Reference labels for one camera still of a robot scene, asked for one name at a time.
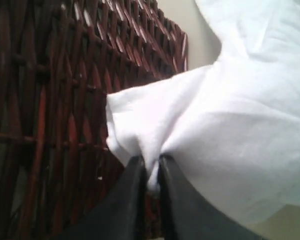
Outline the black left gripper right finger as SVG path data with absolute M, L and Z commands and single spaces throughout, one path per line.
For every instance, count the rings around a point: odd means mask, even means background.
M 160 207 L 166 240 L 258 240 L 260 236 L 212 206 L 172 157 L 159 160 Z

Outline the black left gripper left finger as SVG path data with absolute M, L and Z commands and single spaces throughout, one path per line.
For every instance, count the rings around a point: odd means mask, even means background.
M 142 157 L 129 160 L 108 195 L 55 240 L 142 240 L 147 174 Z

